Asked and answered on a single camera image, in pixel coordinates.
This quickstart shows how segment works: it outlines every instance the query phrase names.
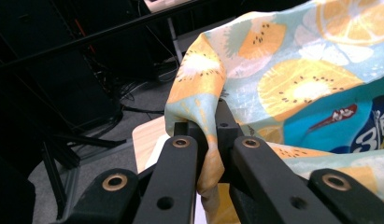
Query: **kiwi print fabric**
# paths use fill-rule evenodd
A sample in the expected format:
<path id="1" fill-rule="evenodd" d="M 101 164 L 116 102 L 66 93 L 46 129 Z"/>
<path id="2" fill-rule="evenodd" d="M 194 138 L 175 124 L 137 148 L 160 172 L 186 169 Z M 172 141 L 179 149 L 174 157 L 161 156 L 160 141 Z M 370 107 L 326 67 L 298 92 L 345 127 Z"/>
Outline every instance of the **kiwi print fabric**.
<path id="1" fill-rule="evenodd" d="M 361 173 L 384 200 L 384 150 L 371 151 L 384 147 L 384 132 L 376 144 L 373 134 L 361 133 L 372 114 L 373 123 L 384 119 L 377 100 L 383 82 L 384 0 L 316 0 L 250 12 L 201 33 L 187 50 L 165 107 L 166 130 L 172 135 L 175 122 L 192 120 L 204 131 L 209 149 L 197 190 L 208 214 L 218 207 L 224 172 L 214 119 L 220 98 L 245 135 L 265 139 L 296 173 L 331 165 L 356 178 Z M 314 145 L 314 138 L 321 141 Z"/>

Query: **black bar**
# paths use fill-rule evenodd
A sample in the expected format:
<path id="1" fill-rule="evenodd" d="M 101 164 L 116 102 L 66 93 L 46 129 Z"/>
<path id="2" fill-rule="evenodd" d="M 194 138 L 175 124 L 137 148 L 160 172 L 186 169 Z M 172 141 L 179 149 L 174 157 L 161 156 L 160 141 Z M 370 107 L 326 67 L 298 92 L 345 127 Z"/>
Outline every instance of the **black bar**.
<path id="1" fill-rule="evenodd" d="M 132 223 L 139 203 L 138 177 L 129 170 L 103 172 L 83 192 L 64 224 Z"/>
<path id="2" fill-rule="evenodd" d="M 197 143 L 169 138 L 163 147 L 133 223 L 193 223 Z"/>
<path id="3" fill-rule="evenodd" d="M 65 140 L 67 142 L 75 142 L 80 144 L 86 144 L 97 147 L 117 147 L 123 143 L 126 143 L 126 140 L 123 141 L 110 141 L 103 140 L 98 138 L 86 137 L 86 136 L 78 136 L 71 134 L 55 134 L 54 137 L 57 137 L 61 140 Z"/>
<path id="4" fill-rule="evenodd" d="M 46 141 L 51 145 L 52 157 L 63 167 L 70 170 L 80 165 L 80 156 L 65 144 L 58 143 L 52 136 L 46 136 Z"/>
<path id="5" fill-rule="evenodd" d="M 351 176 L 333 169 L 316 170 L 308 186 L 343 223 L 384 224 L 384 202 Z"/>
<path id="6" fill-rule="evenodd" d="M 340 223 L 262 139 L 238 137 L 232 158 L 253 199 L 262 205 L 257 216 L 270 223 Z"/>
<path id="7" fill-rule="evenodd" d="M 52 190 L 54 192 L 55 200 L 57 202 L 57 219 L 61 219 L 66 207 L 66 193 L 64 190 L 63 182 L 61 181 L 60 174 L 58 173 L 55 160 L 51 155 L 50 147 L 43 142 L 42 157 L 45 164 Z"/>
<path id="8" fill-rule="evenodd" d="M 218 135 L 218 149 L 221 160 L 225 167 L 225 172 L 220 179 L 220 182 L 229 183 L 230 181 L 230 151 L 233 149 L 235 139 L 242 136 L 242 131 L 235 122 L 232 112 L 226 101 L 219 99 L 217 110 L 215 113 L 215 121 Z"/>
<path id="9" fill-rule="evenodd" d="M 126 23 L 108 28 L 104 31 L 97 32 L 92 35 L 87 35 L 85 37 L 82 37 L 80 39 L 71 41 L 69 43 L 63 44 L 61 46 L 48 49 L 45 51 L 41 51 L 37 54 L 33 54 L 15 61 L 12 61 L 10 63 L 6 63 L 0 66 L 0 73 L 6 72 L 9 70 L 14 70 L 17 68 L 25 67 L 27 65 L 31 65 L 32 63 L 36 63 L 37 61 L 43 60 L 43 59 L 48 59 L 51 58 L 57 54 L 72 50 L 72 49 L 77 49 L 82 46 L 85 46 L 87 44 L 91 44 L 94 41 L 104 39 L 106 37 L 110 37 L 111 35 L 114 35 L 118 32 L 135 28 L 140 25 L 147 25 L 151 22 L 162 20 L 165 18 L 168 18 L 170 16 L 176 15 L 177 13 L 180 13 L 184 10 L 190 10 L 195 7 L 200 7 L 202 5 L 205 5 L 207 3 L 217 1 L 217 0 L 191 0 L 189 2 L 179 4 L 178 6 L 175 7 L 170 7 L 168 9 L 165 9 L 163 11 L 155 12 L 146 16 L 139 17 L 135 20 L 128 21 Z"/>
<path id="10" fill-rule="evenodd" d="M 190 120 L 188 120 L 188 122 L 177 122 L 175 123 L 174 136 L 178 135 L 188 135 L 198 143 L 197 176 L 199 176 L 204 159 L 206 158 L 206 152 L 208 151 L 208 143 L 206 142 L 206 136 L 204 135 L 203 130 Z"/>
<path id="11" fill-rule="evenodd" d="M 141 197 L 145 195 L 146 189 L 148 188 L 151 176 L 153 175 L 156 164 L 151 165 L 148 169 L 138 174 L 138 190 Z"/>
<path id="12" fill-rule="evenodd" d="M 241 223 L 272 223 L 272 220 L 264 220 L 262 216 L 258 216 L 258 214 L 264 212 L 264 210 L 259 208 L 259 204 L 243 191 L 234 185 L 230 185 L 229 194 Z"/>

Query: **dark floor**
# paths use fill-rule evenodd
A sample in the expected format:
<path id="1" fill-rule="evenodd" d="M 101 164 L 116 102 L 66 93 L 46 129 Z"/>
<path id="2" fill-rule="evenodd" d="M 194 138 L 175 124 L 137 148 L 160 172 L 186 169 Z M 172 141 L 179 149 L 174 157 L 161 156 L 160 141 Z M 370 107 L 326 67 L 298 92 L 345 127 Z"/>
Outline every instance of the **dark floor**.
<path id="1" fill-rule="evenodd" d="M 128 94 L 123 95 L 121 103 L 143 110 L 163 111 L 171 86 L 171 81 L 165 83 L 134 83 L 132 88 L 128 90 Z M 123 111 L 121 122 L 100 138 L 112 141 L 127 139 L 129 143 L 112 149 L 91 146 L 75 147 L 75 151 L 79 156 L 85 158 L 82 159 L 80 167 L 76 171 L 68 171 L 62 169 L 61 165 L 58 164 L 63 182 L 66 181 L 70 173 L 76 174 L 78 177 L 75 187 L 76 191 L 73 194 L 74 200 L 69 203 L 74 205 L 81 193 L 89 186 L 93 179 L 106 170 L 123 168 L 136 172 L 135 153 L 132 146 L 132 131 L 138 125 L 160 116 L 161 114 Z M 47 224 L 55 222 L 57 206 L 43 162 L 30 174 L 29 180 L 36 187 L 36 205 L 33 223 Z"/>

